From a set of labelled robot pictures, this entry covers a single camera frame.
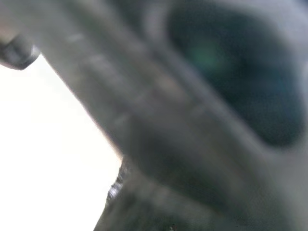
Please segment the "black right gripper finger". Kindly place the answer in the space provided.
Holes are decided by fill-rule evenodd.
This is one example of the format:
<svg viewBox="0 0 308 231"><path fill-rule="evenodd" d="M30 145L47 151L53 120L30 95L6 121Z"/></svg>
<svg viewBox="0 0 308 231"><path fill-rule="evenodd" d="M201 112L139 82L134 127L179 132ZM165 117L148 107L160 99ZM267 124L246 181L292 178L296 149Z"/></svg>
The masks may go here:
<svg viewBox="0 0 308 231"><path fill-rule="evenodd" d="M153 231L151 208L128 188L134 179L135 167L124 157L117 178L108 191L105 208L95 231Z"/></svg>

